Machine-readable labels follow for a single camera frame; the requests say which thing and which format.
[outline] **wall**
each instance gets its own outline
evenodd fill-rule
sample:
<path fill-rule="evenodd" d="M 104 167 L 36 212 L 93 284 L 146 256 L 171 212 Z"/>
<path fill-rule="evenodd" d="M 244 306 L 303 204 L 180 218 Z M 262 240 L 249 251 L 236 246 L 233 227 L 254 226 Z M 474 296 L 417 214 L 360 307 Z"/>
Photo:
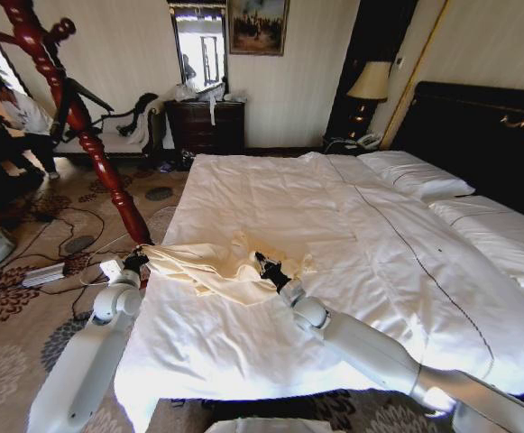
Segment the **wall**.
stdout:
<path fill-rule="evenodd" d="M 170 14 L 165 0 L 35 0 L 45 28 L 62 16 L 77 33 L 61 43 L 71 77 L 117 111 L 143 92 L 168 94 L 180 82 Z M 290 0 L 283 57 L 228 59 L 232 91 L 244 90 L 246 145 L 318 146 L 326 130 L 359 0 Z M 0 31 L 11 24 L 0 6 Z M 4 45 L 33 97 L 49 111 L 45 79 L 19 48 Z M 94 117 L 102 114 L 95 108 Z"/>
<path fill-rule="evenodd" d="M 444 2 L 445 0 L 418 0 L 412 21 L 396 56 L 396 59 L 403 58 L 402 66 L 400 69 L 396 65 L 391 68 L 388 100 L 378 105 L 370 123 L 369 129 L 372 132 L 383 134 L 386 130 Z"/>
<path fill-rule="evenodd" d="M 291 0 L 283 57 L 229 56 L 231 90 L 249 98 L 249 146 L 321 145 L 358 5 Z"/>
<path fill-rule="evenodd" d="M 169 7 L 165 0 L 35 0 L 46 29 L 63 16 L 77 32 L 60 45 L 72 78 L 104 99 L 117 113 L 144 92 L 164 94 L 180 81 Z M 0 31 L 11 33 L 0 6 Z M 33 97 L 54 112 L 49 86 L 20 48 L 2 44 Z M 95 118 L 104 113 L 87 103 Z"/>
<path fill-rule="evenodd" d="M 427 3 L 420 0 L 418 8 L 422 4 L 428 8 Z M 414 19 L 418 14 L 431 15 L 429 11 L 418 8 Z M 410 36 L 409 29 L 402 47 L 409 43 Z M 415 83 L 421 80 L 524 88 L 524 0 L 449 0 L 445 15 L 420 63 Z M 403 88 L 392 88 L 394 103 L 395 95 Z M 386 142 L 393 138 L 400 126 L 411 100 L 411 90 L 387 132 Z M 388 106 L 376 113 L 377 131 L 385 129 L 390 110 L 393 111 L 393 107 L 389 100 Z"/>

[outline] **wooden dresser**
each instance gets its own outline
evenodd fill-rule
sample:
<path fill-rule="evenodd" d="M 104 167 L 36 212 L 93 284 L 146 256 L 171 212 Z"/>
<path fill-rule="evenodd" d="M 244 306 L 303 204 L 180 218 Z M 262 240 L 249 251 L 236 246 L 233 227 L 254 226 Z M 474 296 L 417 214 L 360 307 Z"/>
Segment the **wooden dresser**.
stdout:
<path fill-rule="evenodd" d="M 217 102 L 211 124 L 208 102 L 167 101 L 165 109 L 170 121 L 176 154 L 232 155 L 244 153 L 244 108 L 242 102 Z"/>

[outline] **patterned carpet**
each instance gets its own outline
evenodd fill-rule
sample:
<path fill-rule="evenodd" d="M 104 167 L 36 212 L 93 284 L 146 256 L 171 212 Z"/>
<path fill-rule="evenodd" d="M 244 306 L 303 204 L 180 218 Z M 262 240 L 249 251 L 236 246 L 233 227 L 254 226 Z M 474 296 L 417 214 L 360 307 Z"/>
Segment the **patterned carpet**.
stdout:
<path fill-rule="evenodd" d="M 0 433 L 25 430 L 28 410 L 39 387 L 71 336 L 89 317 L 103 287 L 84 286 L 79 275 L 87 258 L 124 233 L 109 194 L 89 167 L 57 161 L 61 179 L 41 187 L 0 210 L 0 225 L 17 241 L 0 263 Z M 183 191 L 187 173 L 138 170 L 119 161 L 122 180 L 152 239 L 159 242 Z M 82 278 L 99 282 L 97 263 L 134 247 L 127 236 L 102 248 Z M 66 277 L 37 289 L 21 285 L 31 269 L 65 263 Z M 149 432 L 201 433 L 212 422 L 245 416 L 329 420 L 334 429 L 378 432 L 450 431 L 447 419 L 425 410 L 397 392 L 327 392 L 274 401 L 161 401 Z M 132 431 L 111 388 L 84 430 L 87 433 Z"/>

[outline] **white shirt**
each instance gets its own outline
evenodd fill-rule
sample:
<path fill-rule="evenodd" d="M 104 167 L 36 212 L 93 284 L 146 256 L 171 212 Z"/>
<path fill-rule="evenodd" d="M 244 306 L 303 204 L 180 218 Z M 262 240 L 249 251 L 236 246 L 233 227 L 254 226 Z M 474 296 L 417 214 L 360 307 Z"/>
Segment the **white shirt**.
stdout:
<path fill-rule="evenodd" d="M 17 106 L 9 101 L 2 102 L 5 112 L 11 117 L 11 125 L 28 134 L 49 135 L 53 119 L 27 95 L 14 90 L 12 92 Z"/>

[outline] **person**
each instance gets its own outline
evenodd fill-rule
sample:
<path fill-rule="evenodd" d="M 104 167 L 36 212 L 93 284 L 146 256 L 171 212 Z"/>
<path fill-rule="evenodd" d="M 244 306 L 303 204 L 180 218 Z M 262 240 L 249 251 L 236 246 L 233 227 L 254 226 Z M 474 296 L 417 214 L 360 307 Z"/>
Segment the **person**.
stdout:
<path fill-rule="evenodd" d="M 28 173 L 42 176 L 42 171 L 23 156 L 23 151 L 30 150 L 47 171 L 49 179 L 58 179 L 60 175 L 53 160 L 55 144 L 49 135 L 53 119 L 30 97 L 8 88 L 1 79 L 0 101 L 12 119 L 11 122 L 3 119 L 3 123 L 25 133 L 22 137 L 12 137 L 15 149 L 8 155 L 9 161 Z"/>
<path fill-rule="evenodd" d="M 189 81 L 194 78 L 197 74 L 196 71 L 189 66 L 189 57 L 187 54 L 182 56 L 183 58 L 183 71 L 186 74 L 186 80 Z"/>

